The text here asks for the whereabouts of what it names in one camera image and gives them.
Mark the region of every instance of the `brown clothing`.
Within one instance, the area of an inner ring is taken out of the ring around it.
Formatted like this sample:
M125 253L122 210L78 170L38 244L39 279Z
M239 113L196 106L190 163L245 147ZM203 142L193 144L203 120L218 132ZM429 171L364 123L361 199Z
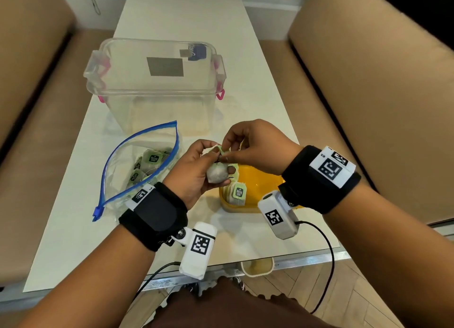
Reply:
M146 328L293 328L333 327L285 295L254 297L225 277L198 298L186 289L172 293Z

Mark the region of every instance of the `person's right forearm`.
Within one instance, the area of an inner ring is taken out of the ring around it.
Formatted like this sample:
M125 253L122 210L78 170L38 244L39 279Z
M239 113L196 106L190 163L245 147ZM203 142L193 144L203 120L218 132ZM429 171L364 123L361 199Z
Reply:
M454 245L359 184L325 222L408 327L454 324Z

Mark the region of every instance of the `orange plastic container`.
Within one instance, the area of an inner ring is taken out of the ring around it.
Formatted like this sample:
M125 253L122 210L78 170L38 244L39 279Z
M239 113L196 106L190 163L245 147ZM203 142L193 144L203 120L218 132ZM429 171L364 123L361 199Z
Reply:
M281 176L267 174L249 165L239 165L238 172L240 174L238 182L246 184L246 204L244 206L236 206L226 202L223 188L219 188L219 198L221 206L225 211L231 213L260 213L257 203L266 193L272 190L277 190L278 186L284 182Z

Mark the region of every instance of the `person's left hand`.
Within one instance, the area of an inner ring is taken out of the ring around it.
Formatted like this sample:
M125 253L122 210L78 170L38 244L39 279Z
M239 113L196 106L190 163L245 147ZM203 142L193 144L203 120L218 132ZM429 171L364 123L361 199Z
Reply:
M186 208L190 210L200 196L207 190L223 187L230 184L230 180L218 184L208 183L206 173L208 168L218 160L219 149L201 155L204 149L217 145L216 142L199 139L191 144L188 151L181 156L178 162L162 182L183 200ZM234 167L229 167L229 174L235 173Z

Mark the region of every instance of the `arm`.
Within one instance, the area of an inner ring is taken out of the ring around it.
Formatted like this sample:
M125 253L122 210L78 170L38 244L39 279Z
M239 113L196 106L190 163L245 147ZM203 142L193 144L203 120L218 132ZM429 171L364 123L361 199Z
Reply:
M201 156L216 142L192 144L164 180L164 184L192 208L211 188L205 173L219 156L217 149ZM148 250L122 225L107 238L21 322L19 328L102 328L118 327L145 278L155 253Z
M229 148L221 159L277 175L302 149L262 120L232 126L223 142ZM324 219L403 323L452 326L454 245L446 238L362 184Z

